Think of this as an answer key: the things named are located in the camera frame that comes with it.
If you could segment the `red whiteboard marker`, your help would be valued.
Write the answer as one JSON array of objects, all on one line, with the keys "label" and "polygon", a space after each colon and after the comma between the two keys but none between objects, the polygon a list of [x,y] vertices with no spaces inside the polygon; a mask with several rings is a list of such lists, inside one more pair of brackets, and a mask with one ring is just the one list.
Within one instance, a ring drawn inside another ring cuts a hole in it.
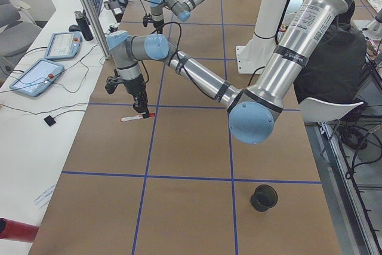
[{"label": "red whiteboard marker", "polygon": [[147,118],[155,117],[155,115],[156,115],[156,113],[138,114],[135,116],[122,117],[122,118],[120,118],[120,121],[121,122],[128,122],[128,121],[134,121],[134,120],[139,120],[139,119],[147,119]]}]

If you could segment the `brown paper table mat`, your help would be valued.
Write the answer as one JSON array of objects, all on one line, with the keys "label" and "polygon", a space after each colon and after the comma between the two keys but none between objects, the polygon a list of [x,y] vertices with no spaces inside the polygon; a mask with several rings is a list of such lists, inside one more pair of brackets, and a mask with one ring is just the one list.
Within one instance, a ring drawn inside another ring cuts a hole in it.
[{"label": "brown paper table mat", "polygon": [[[271,136],[236,140],[224,107],[147,61],[154,118],[101,70],[31,254],[340,254],[294,90]],[[265,212],[250,198],[270,185]]]}]

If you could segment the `small black square device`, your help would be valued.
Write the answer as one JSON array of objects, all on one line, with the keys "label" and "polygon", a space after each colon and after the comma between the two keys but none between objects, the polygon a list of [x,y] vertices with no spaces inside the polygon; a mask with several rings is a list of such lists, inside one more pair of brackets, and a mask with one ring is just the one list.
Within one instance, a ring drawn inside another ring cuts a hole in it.
[{"label": "small black square device", "polygon": [[51,115],[46,116],[46,117],[44,118],[44,121],[45,121],[45,123],[46,123],[49,127],[53,126],[53,125],[56,123],[56,120],[55,120]]}]

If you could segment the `black water bottle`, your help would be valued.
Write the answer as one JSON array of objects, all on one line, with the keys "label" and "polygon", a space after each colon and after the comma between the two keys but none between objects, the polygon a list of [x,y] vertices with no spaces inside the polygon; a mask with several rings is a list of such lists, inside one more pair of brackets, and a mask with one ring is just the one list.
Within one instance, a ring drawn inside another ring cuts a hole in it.
[{"label": "black water bottle", "polygon": [[86,20],[85,16],[83,15],[83,13],[81,11],[75,11],[74,14],[75,14],[76,22],[77,22],[77,24],[78,24],[78,26],[82,32],[84,39],[86,41],[93,40],[94,39],[93,34],[90,30],[90,27],[89,27],[87,20]]}]

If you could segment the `far blue teach pendant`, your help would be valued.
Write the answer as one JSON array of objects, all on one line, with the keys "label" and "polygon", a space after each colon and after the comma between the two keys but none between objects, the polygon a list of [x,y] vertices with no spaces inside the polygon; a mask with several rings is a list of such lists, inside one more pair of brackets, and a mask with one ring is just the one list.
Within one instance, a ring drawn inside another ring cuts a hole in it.
[{"label": "far blue teach pendant", "polygon": [[82,36],[79,32],[54,33],[51,36],[45,59],[69,60],[74,58],[81,49]]}]

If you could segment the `blue teach pendant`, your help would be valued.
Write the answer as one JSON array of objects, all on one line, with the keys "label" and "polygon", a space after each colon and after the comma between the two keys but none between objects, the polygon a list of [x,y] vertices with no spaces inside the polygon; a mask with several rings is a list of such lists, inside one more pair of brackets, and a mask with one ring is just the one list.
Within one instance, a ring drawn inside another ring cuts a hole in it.
[{"label": "blue teach pendant", "polygon": [[45,59],[69,60],[74,58],[81,49],[82,36],[79,32],[54,33],[51,36]]},{"label": "blue teach pendant", "polygon": [[64,66],[62,64],[47,59],[39,59],[17,78],[9,88],[29,97],[38,97],[63,71]]}]

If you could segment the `near blue teach pendant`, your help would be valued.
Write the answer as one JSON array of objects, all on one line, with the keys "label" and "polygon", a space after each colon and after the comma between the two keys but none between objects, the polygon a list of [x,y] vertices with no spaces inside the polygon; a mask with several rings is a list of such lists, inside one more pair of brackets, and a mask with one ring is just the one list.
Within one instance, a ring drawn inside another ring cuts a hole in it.
[{"label": "near blue teach pendant", "polygon": [[39,59],[17,78],[9,88],[29,97],[38,97],[63,71],[64,66],[62,64],[47,59]]}]

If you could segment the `black keyboard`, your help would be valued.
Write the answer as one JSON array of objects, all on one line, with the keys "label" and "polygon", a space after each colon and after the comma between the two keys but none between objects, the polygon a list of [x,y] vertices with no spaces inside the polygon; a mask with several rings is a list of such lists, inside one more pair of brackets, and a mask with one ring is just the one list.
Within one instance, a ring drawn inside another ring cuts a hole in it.
[{"label": "black keyboard", "polygon": [[96,14],[99,16],[103,8],[103,0],[91,0]]}]

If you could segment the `white paper label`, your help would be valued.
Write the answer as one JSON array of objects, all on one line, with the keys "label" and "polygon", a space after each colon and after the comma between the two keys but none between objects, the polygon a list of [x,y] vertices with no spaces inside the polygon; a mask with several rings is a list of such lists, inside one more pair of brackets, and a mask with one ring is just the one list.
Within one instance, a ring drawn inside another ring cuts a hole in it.
[{"label": "white paper label", "polygon": [[42,208],[45,204],[49,203],[55,188],[55,185],[50,186],[47,190],[45,190],[37,198],[34,199],[34,204],[38,208]]}]

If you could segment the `grey office chair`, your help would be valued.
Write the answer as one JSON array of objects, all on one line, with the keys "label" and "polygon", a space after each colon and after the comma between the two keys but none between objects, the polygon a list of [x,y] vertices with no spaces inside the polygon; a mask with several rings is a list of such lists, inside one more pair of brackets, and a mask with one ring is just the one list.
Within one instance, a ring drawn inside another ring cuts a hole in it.
[{"label": "grey office chair", "polygon": [[15,68],[41,32],[36,24],[22,21],[10,0],[1,0],[1,66]]}]

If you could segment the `near black mesh pen cup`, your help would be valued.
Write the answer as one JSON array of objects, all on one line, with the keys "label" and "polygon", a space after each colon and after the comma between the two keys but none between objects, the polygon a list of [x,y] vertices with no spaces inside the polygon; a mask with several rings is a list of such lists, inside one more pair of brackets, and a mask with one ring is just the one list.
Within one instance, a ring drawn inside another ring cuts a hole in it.
[{"label": "near black mesh pen cup", "polygon": [[259,212],[265,212],[273,208],[277,202],[277,192],[270,185],[257,186],[250,198],[252,207]]}]

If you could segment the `white chair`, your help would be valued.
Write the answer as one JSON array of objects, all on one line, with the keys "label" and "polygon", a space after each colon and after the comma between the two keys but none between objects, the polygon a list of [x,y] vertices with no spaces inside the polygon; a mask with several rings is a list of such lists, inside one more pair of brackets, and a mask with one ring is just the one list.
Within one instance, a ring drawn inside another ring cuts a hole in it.
[{"label": "white chair", "polygon": [[330,122],[347,115],[350,111],[364,104],[338,104],[307,97],[299,103],[300,111],[305,123]]}]

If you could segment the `red cylinder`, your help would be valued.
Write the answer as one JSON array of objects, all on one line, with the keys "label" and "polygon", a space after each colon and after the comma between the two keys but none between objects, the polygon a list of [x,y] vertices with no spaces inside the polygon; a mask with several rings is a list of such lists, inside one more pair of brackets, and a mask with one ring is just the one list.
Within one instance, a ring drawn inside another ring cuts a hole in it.
[{"label": "red cylinder", "polygon": [[1,218],[1,239],[31,243],[38,231],[38,226]]}]

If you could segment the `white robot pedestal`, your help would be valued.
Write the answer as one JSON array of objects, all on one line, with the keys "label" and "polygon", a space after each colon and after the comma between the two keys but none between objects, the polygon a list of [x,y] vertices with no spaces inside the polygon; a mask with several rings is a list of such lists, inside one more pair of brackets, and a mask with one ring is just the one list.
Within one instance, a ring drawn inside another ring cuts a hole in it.
[{"label": "white robot pedestal", "polygon": [[252,74],[264,66],[276,47],[282,26],[288,26],[303,0],[261,0],[252,39],[245,46],[236,47],[240,74]]}]

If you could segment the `aluminium frame post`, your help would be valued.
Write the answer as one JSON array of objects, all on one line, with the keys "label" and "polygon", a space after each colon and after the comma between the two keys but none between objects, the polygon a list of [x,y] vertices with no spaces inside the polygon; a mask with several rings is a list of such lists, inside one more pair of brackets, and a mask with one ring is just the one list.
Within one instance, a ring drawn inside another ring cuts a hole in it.
[{"label": "aluminium frame post", "polygon": [[93,30],[93,35],[95,36],[97,43],[99,44],[104,58],[106,60],[110,59],[110,53],[109,53],[109,48],[107,46],[106,38],[103,32],[103,29],[101,27],[101,23],[98,19],[98,15],[95,11],[95,8],[93,6],[93,3],[91,0],[80,0],[87,17],[90,21],[91,28]]}]

